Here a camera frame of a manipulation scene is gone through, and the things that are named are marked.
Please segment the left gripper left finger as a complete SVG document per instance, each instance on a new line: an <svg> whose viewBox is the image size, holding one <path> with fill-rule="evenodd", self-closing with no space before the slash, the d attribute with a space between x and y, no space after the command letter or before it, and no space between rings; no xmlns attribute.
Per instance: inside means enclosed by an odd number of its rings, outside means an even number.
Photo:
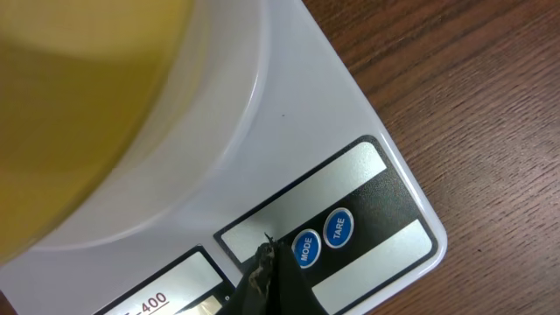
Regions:
<svg viewBox="0 0 560 315"><path fill-rule="evenodd" d="M266 238L255 252L254 263L218 315L278 314L275 285L278 243L267 234Z"/></svg>

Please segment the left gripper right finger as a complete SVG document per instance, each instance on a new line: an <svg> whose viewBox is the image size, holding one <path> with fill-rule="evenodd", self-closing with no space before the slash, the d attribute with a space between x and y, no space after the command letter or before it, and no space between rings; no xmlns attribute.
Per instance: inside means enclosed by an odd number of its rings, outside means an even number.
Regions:
<svg viewBox="0 0 560 315"><path fill-rule="evenodd" d="M274 260L266 315L326 315L286 244L273 243Z"/></svg>

